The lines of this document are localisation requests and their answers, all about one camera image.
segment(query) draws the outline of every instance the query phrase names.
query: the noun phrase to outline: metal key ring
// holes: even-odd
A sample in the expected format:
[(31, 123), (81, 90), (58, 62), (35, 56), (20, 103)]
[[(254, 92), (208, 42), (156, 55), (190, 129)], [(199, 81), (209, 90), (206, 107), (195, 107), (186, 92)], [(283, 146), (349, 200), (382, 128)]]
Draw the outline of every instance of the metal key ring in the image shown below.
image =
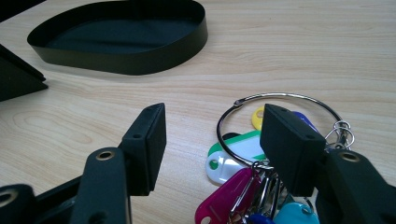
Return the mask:
[(217, 129), (216, 129), (216, 133), (218, 136), (218, 140), (219, 140), (219, 144), (221, 145), (221, 147), (230, 155), (232, 156), (235, 160), (244, 163), (247, 166), (251, 166), (253, 164), (253, 161), (249, 161), (246, 160), (242, 157), (240, 157), (239, 155), (235, 154), (232, 150), (230, 150), (230, 148), (227, 146), (227, 144), (225, 144), (224, 139), (222, 137), (221, 134), (221, 126), (224, 122), (224, 120), (230, 115), (232, 114), (234, 111), (239, 110), (240, 108), (242, 108), (244, 106), (245, 103), (251, 102), (251, 101), (255, 101), (255, 100), (260, 100), (260, 99), (302, 99), (302, 100), (306, 100), (309, 102), (312, 102), (316, 105), (321, 106), (322, 108), (324, 108), (325, 110), (327, 110), (328, 112), (330, 112), (332, 114), (332, 116), (335, 118), (336, 122), (339, 122), (340, 124), (340, 129), (338, 129), (338, 131), (340, 132), (340, 137), (337, 139), (337, 146), (344, 146), (345, 144), (347, 144), (347, 146), (349, 147), (351, 144), (348, 143), (347, 141), (347, 135), (350, 133), (352, 134), (352, 132), (349, 130), (350, 127), (348, 127), (349, 124), (347, 124), (347, 122), (340, 122), (343, 121), (341, 119), (341, 117), (333, 110), (331, 109), (328, 105), (325, 105), (324, 103), (322, 103), (319, 100), (316, 100), (314, 98), (308, 97), (308, 96), (304, 96), (304, 95), (300, 95), (300, 94), (295, 94), (295, 93), (286, 93), (286, 92), (267, 92), (267, 93), (260, 93), (260, 94), (256, 94), (256, 95), (251, 95), (248, 96), (246, 98), (242, 98), (239, 99), (237, 101), (235, 101), (233, 103), (233, 106), (228, 109), (219, 119), (218, 125), (217, 125)]

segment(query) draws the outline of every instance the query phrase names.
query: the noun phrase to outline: black oval tray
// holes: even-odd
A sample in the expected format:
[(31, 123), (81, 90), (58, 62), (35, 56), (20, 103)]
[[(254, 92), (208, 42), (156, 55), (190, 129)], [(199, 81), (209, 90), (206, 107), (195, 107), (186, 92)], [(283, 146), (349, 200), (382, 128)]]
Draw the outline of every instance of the black oval tray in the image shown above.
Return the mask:
[(191, 0), (88, 4), (41, 23), (27, 37), (47, 63), (125, 75), (184, 63), (206, 40), (205, 9)]

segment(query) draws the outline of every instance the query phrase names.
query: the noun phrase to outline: pink key fob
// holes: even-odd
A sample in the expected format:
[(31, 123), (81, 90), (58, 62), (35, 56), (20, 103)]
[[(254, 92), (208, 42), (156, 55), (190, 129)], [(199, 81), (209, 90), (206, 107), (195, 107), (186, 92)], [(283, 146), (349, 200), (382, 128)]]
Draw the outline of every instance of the pink key fob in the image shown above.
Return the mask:
[(253, 176), (252, 172), (251, 168), (239, 170), (204, 200), (195, 212), (195, 223), (226, 224), (237, 200), (240, 200), (240, 203), (235, 211), (244, 213), (250, 206), (254, 192), (261, 182), (260, 176)]

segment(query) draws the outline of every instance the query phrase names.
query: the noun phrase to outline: yellow key fob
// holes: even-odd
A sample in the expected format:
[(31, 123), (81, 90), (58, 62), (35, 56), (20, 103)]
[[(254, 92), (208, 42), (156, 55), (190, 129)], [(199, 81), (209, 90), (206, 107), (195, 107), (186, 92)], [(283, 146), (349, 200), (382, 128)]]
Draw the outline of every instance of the yellow key fob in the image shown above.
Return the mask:
[(256, 130), (262, 130), (262, 119), (264, 117), (264, 106), (260, 106), (254, 113), (251, 115), (251, 124)]

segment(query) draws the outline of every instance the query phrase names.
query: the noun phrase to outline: table surface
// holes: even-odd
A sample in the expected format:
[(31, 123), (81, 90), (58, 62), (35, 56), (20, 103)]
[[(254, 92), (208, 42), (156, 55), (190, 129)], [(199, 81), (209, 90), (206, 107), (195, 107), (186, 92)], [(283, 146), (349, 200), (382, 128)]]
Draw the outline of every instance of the table surface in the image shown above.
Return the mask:
[[(116, 147), (143, 108), (165, 103), (167, 146), (156, 188), (133, 197), (134, 223), (193, 223), (218, 186), (205, 173), (219, 117), (236, 99), (293, 92), (352, 126), (352, 149), (396, 185), (396, 3), (391, 0), (200, 0), (208, 40), (187, 62), (125, 76), (45, 63), (26, 42), (41, 22), (91, 0), (48, 0), (0, 23), (0, 43), (44, 74), (47, 90), (0, 103), (0, 186), (35, 194), (82, 174), (88, 155)], [(259, 101), (224, 125), (253, 130), (273, 103), (305, 113), (322, 134), (330, 115), (298, 101)]]

